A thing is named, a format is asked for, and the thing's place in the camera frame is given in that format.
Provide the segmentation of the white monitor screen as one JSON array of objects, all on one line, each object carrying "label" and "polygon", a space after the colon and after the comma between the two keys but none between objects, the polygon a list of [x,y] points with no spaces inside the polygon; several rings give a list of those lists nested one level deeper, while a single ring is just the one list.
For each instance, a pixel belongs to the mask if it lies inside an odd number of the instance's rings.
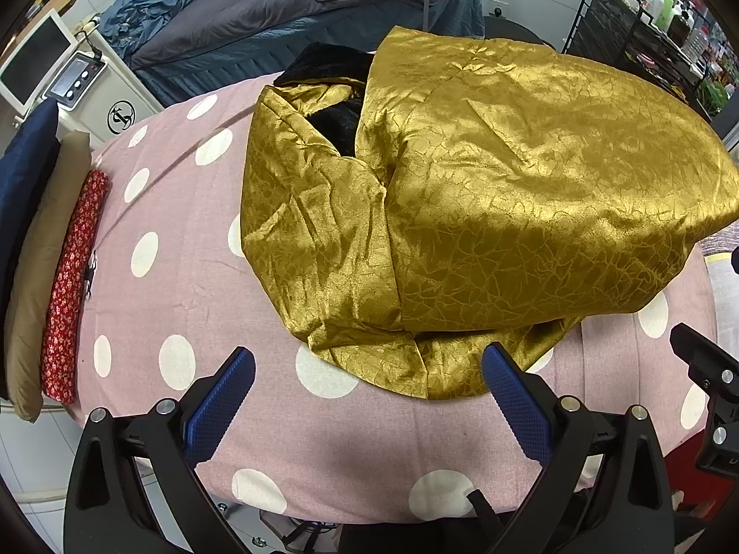
[{"label": "white monitor screen", "polygon": [[1,64],[1,96],[25,116],[41,89],[78,46],[76,37],[51,9],[11,49]]}]

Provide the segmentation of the red floral folded cloth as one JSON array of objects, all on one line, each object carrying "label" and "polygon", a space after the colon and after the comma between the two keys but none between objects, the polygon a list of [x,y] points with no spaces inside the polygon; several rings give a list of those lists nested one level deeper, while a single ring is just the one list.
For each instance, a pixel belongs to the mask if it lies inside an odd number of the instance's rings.
[{"label": "red floral folded cloth", "polygon": [[51,288],[41,340],[41,391],[63,405],[75,402],[75,360],[85,277],[109,185],[107,174],[101,170],[86,175]]}]

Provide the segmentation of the blue skirted massage bed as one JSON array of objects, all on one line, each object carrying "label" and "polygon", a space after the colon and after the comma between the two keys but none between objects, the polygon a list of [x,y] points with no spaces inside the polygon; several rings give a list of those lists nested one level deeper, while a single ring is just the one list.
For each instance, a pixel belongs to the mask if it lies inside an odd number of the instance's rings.
[{"label": "blue skirted massage bed", "polygon": [[[304,16],[252,36],[143,63],[132,71],[165,107],[246,79],[283,72],[312,42],[376,50],[394,26],[422,29],[422,10],[398,0]],[[437,35],[484,36],[482,0],[441,0],[430,7]]]}]

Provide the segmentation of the black round stool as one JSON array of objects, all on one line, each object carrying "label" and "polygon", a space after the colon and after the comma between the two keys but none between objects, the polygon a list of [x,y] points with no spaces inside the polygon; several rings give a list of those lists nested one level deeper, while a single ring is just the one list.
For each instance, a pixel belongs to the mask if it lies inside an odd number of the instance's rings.
[{"label": "black round stool", "polygon": [[498,9],[495,9],[493,14],[485,16],[485,37],[486,39],[509,39],[515,42],[551,46],[550,42],[541,39],[533,30],[505,16],[498,15]]}]

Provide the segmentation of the white machine with display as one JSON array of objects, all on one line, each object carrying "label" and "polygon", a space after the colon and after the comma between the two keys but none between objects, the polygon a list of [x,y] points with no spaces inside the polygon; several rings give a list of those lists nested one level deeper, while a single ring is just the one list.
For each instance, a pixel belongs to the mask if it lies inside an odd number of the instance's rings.
[{"label": "white machine with display", "polygon": [[164,106],[97,29],[83,29],[78,37],[78,47],[41,91],[41,97],[58,103],[65,132],[87,132],[96,148],[159,114]]}]

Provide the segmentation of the green plastic bottle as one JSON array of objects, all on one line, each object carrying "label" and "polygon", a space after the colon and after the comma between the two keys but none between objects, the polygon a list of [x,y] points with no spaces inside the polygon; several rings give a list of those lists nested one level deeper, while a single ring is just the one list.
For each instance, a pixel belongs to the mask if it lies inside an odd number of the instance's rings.
[{"label": "green plastic bottle", "polygon": [[655,10],[655,26],[661,31],[666,31],[672,19],[672,7],[674,0],[653,0]]}]

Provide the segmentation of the pink polka dot bedsheet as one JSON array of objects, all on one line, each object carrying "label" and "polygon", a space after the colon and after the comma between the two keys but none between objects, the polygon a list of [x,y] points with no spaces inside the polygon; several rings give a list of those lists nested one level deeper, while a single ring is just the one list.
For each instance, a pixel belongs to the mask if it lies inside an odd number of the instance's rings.
[{"label": "pink polka dot bedsheet", "polygon": [[141,414],[237,346],[257,376],[209,462],[209,492],[335,523],[462,517],[480,490],[516,508],[539,474],[489,395],[411,399],[324,363],[285,330],[239,246],[263,79],[174,105],[97,154],[110,192],[80,314],[72,416]]}]

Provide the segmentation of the tan folded cloth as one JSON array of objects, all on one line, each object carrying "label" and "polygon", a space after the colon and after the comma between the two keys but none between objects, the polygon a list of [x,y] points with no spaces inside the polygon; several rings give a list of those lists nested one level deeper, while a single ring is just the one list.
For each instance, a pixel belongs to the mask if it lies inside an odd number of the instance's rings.
[{"label": "tan folded cloth", "polygon": [[51,289],[67,226],[91,168],[90,137],[69,132],[60,141],[53,171],[31,209],[5,314],[4,370],[15,414],[33,423],[40,414],[40,358]]}]

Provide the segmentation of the blue crumpled cloth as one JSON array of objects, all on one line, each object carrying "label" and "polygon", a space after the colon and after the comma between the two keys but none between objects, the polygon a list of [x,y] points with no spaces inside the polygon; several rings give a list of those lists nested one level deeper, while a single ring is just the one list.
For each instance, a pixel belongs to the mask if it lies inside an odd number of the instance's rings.
[{"label": "blue crumpled cloth", "polygon": [[100,15],[100,35],[125,64],[195,0],[115,0]]}]

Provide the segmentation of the navy blue folded cloth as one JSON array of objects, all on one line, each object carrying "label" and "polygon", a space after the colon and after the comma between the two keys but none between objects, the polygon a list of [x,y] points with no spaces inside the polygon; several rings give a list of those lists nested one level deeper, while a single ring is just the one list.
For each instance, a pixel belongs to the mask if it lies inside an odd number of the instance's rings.
[{"label": "navy blue folded cloth", "polygon": [[21,124],[1,158],[1,325],[26,233],[58,160],[58,118],[58,103],[44,100]]}]

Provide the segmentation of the gold satin padded jacket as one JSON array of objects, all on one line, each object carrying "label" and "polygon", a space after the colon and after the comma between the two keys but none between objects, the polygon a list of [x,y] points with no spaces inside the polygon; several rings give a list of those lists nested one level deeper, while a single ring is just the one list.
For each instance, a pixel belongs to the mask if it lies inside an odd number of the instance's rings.
[{"label": "gold satin padded jacket", "polygon": [[633,313],[738,216],[738,172],[664,90],[545,45],[392,29],[260,93],[241,243],[294,337],[405,397],[474,397]]}]

